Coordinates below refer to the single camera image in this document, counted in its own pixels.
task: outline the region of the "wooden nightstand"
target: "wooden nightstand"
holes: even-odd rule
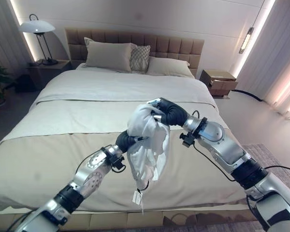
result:
[[[228,95],[237,86],[235,77],[219,70],[203,70],[200,81],[206,84],[212,96]]]
[[[55,65],[41,64],[38,66],[28,66],[27,69],[36,88],[43,89],[55,76],[64,71],[72,70],[72,65],[69,60],[58,60],[58,64]]]

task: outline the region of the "checkered pillow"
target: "checkered pillow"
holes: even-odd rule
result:
[[[133,71],[146,72],[149,63],[149,51],[150,45],[137,46],[131,51],[130,67]]]

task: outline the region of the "curtain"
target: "curtain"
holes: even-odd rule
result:
[[[26,65],[31,57],[13,14],[10,0],[0,0],[0,66],[17,78],[27,72]]]
[[[290,119],[290,64],[281,73],[271,88],[265,101],[272,105],[283,116]]]
[[[276,0],[237,80],[290,118],[290,0]]]

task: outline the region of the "upholstered headboard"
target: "upholstered headboard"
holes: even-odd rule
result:
[[[133,43],[138,46],[150,45],[150,56],[186,60],[195,76],[204,40],[121,32],[100,29],[65,29],[73,68],[87,59],[84,37],[102,43]]]

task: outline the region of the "beige pillow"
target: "beige pillow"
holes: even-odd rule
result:
[[[188,68],[189,65],[184,60],[149,57],[149,67],[146,74],[152,76],[167,75],[194,78]]]
[[[100,43],[84,38],[88,55],[86,66],[131,72],[131,51],[135,47],[132,43]]]

